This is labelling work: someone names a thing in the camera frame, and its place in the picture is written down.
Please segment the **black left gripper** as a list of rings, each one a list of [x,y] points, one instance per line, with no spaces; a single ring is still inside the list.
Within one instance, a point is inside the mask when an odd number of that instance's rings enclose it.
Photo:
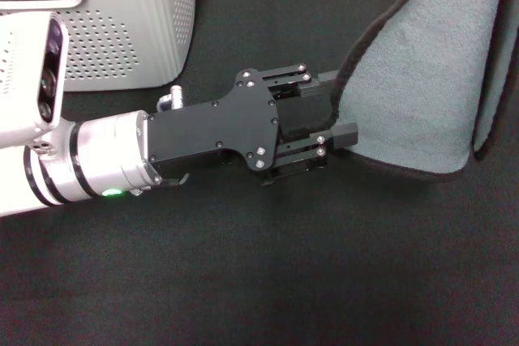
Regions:
[[[279,103],[326,100],[336,77],[337,70],[313,75],[304,63],[241,70],[222,98],[153,114],[148,119],[148,160],[158,173],[188,173],[237,157],[253,173],[265,173],[277,144],[322,131],[282,124],[285,110]]]

